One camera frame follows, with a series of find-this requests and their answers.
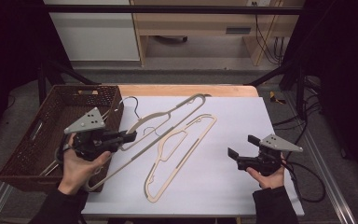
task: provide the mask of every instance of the table surface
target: table surface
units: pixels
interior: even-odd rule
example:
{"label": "table surface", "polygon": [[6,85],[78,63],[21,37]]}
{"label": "table surface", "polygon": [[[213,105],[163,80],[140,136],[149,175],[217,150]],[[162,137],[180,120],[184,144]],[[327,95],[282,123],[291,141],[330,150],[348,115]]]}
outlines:
{"label": "table surface", "polygon": [[[251,133],[263,138],[273,132],[264,101],[257,97],[258,94],[254,87],[229,85],[119,85],[119,87],[123,97],[133,95],[139,99],[138,113],[141,117],[156,111],[166,111],[166,108],[172,108],[186,99],[186,96],[195,93],[211,94],[213,97],[207,97],[205,104],[192,116],[211,113],[217,117],[217,122],[191,153],[191,157],[157,202],[149,202],[143,189],[145,178],[157,157],[157,146],[153,146],[132,164],[106,181],[101,193],[91,193],[83,210],[84,215],[97,217],[239,217],[255,213],[252,192],[259,188],[250,176],[238,171],[235,161],[227,156],[227,147],[237,150],[241,156],[256,156],[257,147],[247,143],[246,137],[243,135]],[[137,121],[132,112],[135,102],[129,100],[124,105],[120,129],[127,130]],[[140,130],[145,127],[141,126],[137,129],[138,135],[141,133]],[[198,134],[190,133],[186,139],[189,136],[196,138]],[[184,152],[191,147],[192,141],[194,140],[190,140],[188,144],[183,143],[184,149],[182,150]],[[169,144],[175,145],[176,143],[167,141],[167,145]],[[117,170],[142,148],[143,146],[135,146],[128,151],[117,152],[109,166],[109,172]],[[174,154],[184,152],[180,152],[179,148],[176,149],[172,154],[173,159],[170,158],[170,160],[180,160],[181,157],[176,159]],[[155,173],[152,184],[158,185],[164,181],[165,179],[159,178],[161,175],[166,175],[164,172],[171,173],[171,169],[165,166],[165,162],[162,165],[164,165],[162,166],[164,171]],[[297,214],[303,215],[301,204],[289,178],[285,179],[285,186]]]}

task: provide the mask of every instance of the white table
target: white table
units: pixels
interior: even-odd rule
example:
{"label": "white table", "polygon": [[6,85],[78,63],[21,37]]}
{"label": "white table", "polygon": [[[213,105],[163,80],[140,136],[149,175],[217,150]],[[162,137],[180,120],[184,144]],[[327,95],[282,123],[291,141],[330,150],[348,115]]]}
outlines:
{"label": "white table", "polygon": [[[137,98],[139,100],[137,113],[144,117],[154,112],[166,111],[187,97],[137,96]],[[124,105],[125,110],[120,130],[129,129],[137,120],[133,113],[135,101],[128,99]],[[98,217],[240,217],[254,215],[255,205],[252,193],[260,189],[258,183],[246,172],[237,170],[236,162],[227,155],[227,148],[231,147],[241,156],[254,157],[257,155],[258,148],[247,142],[248,134],[264,138],[273,133],[263,99],[259,97],[208,97],[205,105],[178,128],[200,114],[213,114],[217,117],[217,122],[157,202],[148,201],[144,192],[145,179],[158,155],[158,144],[155,144],[106,181],[102,192],[91,193],[83,214]],[[170,122],[176,122],[173,116]],[[156,125],[156,123],[147,123],[140,127],[137,130],[137,139],[142,136],[145,128],[156,127]],[[189,146],[184,145],[184,150],[188,150],[188,148]],[[128,151],[116,153],[110,164],[109,172],[115,171],[141,149],[143,149],[142,144],[138,144]],[[175,160],[175,154],[172,154],[170,160]],[[164,169],[165,173],[171,173],[169,168]],[[164,172],[156,175],[153,184],[157,185],[163,176]],[[290,178],[286,177],[285,186],[296,213],[299,216],[304,215]]]}

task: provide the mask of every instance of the hanger hook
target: hanger hook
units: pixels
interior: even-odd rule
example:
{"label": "hanger hook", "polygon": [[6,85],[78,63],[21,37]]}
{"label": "hanger hook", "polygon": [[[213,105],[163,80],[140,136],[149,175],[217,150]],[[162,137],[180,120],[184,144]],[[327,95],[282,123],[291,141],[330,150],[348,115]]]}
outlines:
{"label": "hanger hook", "polygon": [[149,128],[153,129],[152,132],[154,132],[157,136],[159,136],[159,134],[156,132],[156,128],[153,128],[153,127],[147,127],[147,128],[145,128],[145,129],[144,129],[144,135],[145,135],[146,129],[149,129]]}
{"label": "hanger hook", "polygon": [[122,99],[122,100],[118,103],[117,108],[115,109],[115,111],[118,111],[118,107],[119,107],[125,100],[127,100],[127,99],[129,99],[129,98],[135,99],[135,101],[136,101],[136,106],[135,106],[135,109],[133,110],[133,112],[135,113],[136,117],[138,117],[138,119],[140,119],[138,113],[136,113],[136,109],[138,108],[138,99],[137,99],[135,96],[128,96],[128,97]]}

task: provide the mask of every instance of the sleeve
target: sleeve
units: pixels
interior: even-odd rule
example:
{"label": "sleeve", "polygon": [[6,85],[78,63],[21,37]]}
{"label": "sleeve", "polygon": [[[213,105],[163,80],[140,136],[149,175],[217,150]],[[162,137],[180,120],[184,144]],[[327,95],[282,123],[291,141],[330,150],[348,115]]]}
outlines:
{"label": "sleeve", "polygon": [[77,195],[66,195],[53,190],[43,202],[30,224],[77,224],[89,194],[80,190]]}
{"label": "sleeve", "polygon": [[276,189],[262,189],[253,194],[255,200],[256,224],[296,224],[293,209],[284,186]]}

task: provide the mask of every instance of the hand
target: hand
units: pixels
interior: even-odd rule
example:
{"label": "hand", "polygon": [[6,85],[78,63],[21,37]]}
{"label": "hand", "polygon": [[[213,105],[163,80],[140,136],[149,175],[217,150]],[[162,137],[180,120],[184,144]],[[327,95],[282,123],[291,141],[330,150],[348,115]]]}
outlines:
{"label": "hand", "polygon": [[261,189],[276,189],[278,187],[281,187],[284,185],[284,168],[281,166],[274,174],[269,176],[263,176],[260,173],[257,172],[257,170],[248,167],[246,169],[246,172],[249,173],[249,175],[258,181],[260,184]]}
{"label": "hand", "polygon": [[73,195],[86,184],[87,181],[110,160],[111,152],[105,151],[94,161],[79,158],[75,151],[68,149],[63,154],[63,178],[58,190],[64,194]]}

